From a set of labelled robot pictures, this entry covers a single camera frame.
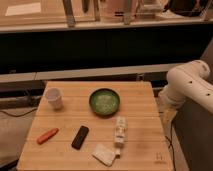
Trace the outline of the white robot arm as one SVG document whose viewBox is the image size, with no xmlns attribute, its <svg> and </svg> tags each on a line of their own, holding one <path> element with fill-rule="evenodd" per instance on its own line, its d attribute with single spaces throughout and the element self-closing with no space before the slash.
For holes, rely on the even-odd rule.
<svg viewBox="0 0 213 171">
<path fill-rule="evenodd" d="M 213 114 L 213 85 L 206 79 L 210 67 L 203 60 L 178 65 L 167 72 L 167 85 L 159 97 L 168 108 L 180 108 L 190 98 Z"/>
</svg>

